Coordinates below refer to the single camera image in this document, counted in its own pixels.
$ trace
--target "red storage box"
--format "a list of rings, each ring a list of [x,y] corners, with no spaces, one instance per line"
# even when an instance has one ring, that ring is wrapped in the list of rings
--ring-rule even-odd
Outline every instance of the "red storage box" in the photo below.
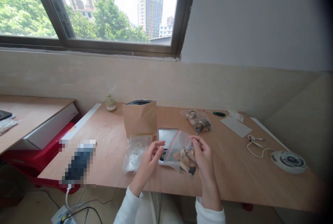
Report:
[[[52,141],[43,150],[8,150],[1,155],[2,159],[21,173],[27,175],[36,186],[49,186],[59,188],[66,192],[66,189],[59,187],[56,180],[37,178],[44,168],[53,160],[53,158],[61,151],[62,145],[59,140],[74,126],[68,123],[57,134]],[[72,188],[69,193],[74,193],[78,188]]]

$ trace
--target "white sleeve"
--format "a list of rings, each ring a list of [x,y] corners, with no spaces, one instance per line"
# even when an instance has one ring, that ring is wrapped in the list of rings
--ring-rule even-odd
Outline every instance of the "white sleeve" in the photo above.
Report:
[[[202,198],[197,197],[195,201],[195,209],[197,210],[197,223],[198,224],[225,224],[224,209],[220,212],[206,209],[202,206]]]
[[[116,215],[113,224],[121,224],[121,223],[135,223],[135,216],[139,208],[139,204],[143,198],[142,192],[140,193],[139,198],[136,197],[130,189],[127,187],[126,195],[124,200],[122,201],[121,207]]]

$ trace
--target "wooden desk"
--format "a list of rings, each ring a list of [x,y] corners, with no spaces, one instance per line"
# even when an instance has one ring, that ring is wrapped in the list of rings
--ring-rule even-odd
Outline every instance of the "wooden desk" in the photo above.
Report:
[[[96,139],[96,155],[86,178],[87,184],[126,188],[133,179],[133,174],[122,171],[127,147],[126,133],[122,116],[122,103],[117,103],[115,112],[108,112],[102,104],[87,123],[72,139],[72,149],[66,148],[39,175],[39,178],[61,180],[65,168],[70,163],[76,150],[76,143],[81,139]],[[183,119],[178,111],[181,108],[157,107],[158,128],[177,128],[194,134],[190,123]],[[253,122],[245,113],[244,124],[253,131],[252,135],[264,138],[265,147],[276,150],[284,148]],[[292,208],[298,210],[315,210],[317,188],[322,186],[320,180],[311,171],[300,175],[291,175],[272,163],[268,154],[263,159],[254,157],[246,149],[248,139],[240,138],[223,125],[219,116],[208,115],[214,130],[202,133],[214,156],[214,168],[220,189],[221,199],[237,202]],[[253,152],[261,153],[253,145]],[[182,175],[172,168],[158,166],[153,178],[144,190],[201,196],[201,182],[198,173],[194,176]]]
[[[0,136],[0,154],[57,114],[73,99],[0,95],[0,110],[11,112],[18,125]]]

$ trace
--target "window glass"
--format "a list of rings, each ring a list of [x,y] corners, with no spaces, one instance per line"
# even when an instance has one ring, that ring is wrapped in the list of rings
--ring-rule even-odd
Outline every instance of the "window glass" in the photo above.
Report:
[[[0,0],[0,35],[58,38],[41,0]]]
[[[63,0],[77,39],[159,43],[160,25],[174,15],[177,0]],[[78,10],[91,10],[87,21]]]

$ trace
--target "charging cable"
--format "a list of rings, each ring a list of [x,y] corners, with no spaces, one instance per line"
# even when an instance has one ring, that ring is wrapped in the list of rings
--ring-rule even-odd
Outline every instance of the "charging cable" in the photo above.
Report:
[[[67,188],[66,196],[65,196],[65,203],[66,203],[67,209],[70,209],[70,207],[68,205],[68,194],[69,194],[69,191],[70,191],[71,188],[72,188],[72,184],[68,184],[68,188]]]
[[[273,150],[273,151],[275,151],[275,149],[265,148],[265,149],[261,152],[261,156],[257,156],[256,154],[254,154],[254,153],[249,149],[249,146],[250,146],[251,144],[255,144],[255,145],[257,145],[257,146],[260,147],[260,148],[264,148],[264,146],[262,146],[261,144],[257,143],[255,140],[264,141],[265,139],[263,139],[263,138],[255,138],[253,135],[248,135],[247,138],[250,140],[250,143],[246,145],[246,148],[247,148],[247,150],[248,150],[252,155],[254,155],[254,156],[257,157],[257,158],[263,158],[263,157],[264,157],[264,152],[265,152],[266,150]]]

